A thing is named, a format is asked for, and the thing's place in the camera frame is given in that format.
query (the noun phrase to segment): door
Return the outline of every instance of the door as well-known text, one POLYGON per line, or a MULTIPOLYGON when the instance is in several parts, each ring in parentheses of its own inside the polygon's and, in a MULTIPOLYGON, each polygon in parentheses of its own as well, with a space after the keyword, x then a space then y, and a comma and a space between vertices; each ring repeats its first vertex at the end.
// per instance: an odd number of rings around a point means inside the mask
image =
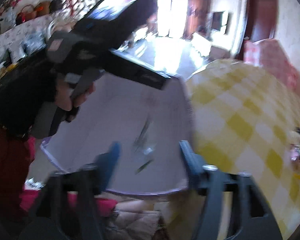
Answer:
MULTIPOLYGON (((248 0, 247 25, 244 39, 251 42, 261 41, 274 37, 277 24, 278 0, 248 0)), ((244 42, 239 53, 243 59, 244 42)))
POLYGON ((188 0, 158 0, 158 35, 182 38, 187 9, 188 0))

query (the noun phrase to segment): tiled floor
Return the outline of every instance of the tiled floor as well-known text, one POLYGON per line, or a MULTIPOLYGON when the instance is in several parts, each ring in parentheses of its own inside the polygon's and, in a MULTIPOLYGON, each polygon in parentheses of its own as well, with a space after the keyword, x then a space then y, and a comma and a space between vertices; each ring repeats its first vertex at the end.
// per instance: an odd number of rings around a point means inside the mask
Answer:
MULTIPOLYGON (((205 64, 203 58, 191 46, 190 41, 166 38, 148 37, 140 40, 134 48, 126 50, 140 60, 154 66, 154 70, 167 73, 177 73, 185 80, 194 71, 205 64)), ((30 166, 28 178, 35 181, 45 181, 56 168, 50 163, 46 155, 37 150, 35 161, 30 166)))

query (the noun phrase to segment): yellow and white checkered fabric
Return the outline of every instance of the yellow and white checkered fabric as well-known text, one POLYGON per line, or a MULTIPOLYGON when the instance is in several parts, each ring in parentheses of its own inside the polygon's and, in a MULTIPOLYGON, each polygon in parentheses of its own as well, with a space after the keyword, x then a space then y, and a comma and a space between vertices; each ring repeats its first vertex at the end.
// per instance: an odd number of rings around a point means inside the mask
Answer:
MULTIPOLYGON (((224 172, 252 174, 287 239, 300 223, 300 180, 287 151, 290 131, 300 126, 299 97, 265 70, 229 59, 208 64, 186 87, 194 108, 194 151, 224 172)), ((182 227, 189 210, 171 224, 182 227)))

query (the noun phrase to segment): wall-mounted tv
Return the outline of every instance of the wall-mounted tv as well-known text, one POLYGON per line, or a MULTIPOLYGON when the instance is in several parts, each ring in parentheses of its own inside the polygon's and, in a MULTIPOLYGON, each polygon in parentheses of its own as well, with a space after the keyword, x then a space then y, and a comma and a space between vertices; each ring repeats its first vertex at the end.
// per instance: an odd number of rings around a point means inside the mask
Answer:
POLYGON ((211 28, 216 31, 225 31, 227 22, 228 22, 228 15, 227 11, 225 12, 214 12, 212 15, 212 24, 211 28))

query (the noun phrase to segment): hand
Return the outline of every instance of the hand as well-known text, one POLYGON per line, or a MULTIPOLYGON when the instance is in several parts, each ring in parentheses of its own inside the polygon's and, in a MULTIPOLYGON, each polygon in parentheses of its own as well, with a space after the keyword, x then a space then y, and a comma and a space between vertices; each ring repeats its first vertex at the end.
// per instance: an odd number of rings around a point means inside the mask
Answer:
POLYGON ((85 101, 87 101, 88 96, 96 90, 94 84, 91 84, 91 86, 86 90, 85 93, 79 95, 72 102, 70 98, 71 89, 67 82, 64 82, 62 79, 57 79, 56 89, 57 94, 55 104, 66 111, 70 111, 72 107, 81 106, 85 101))

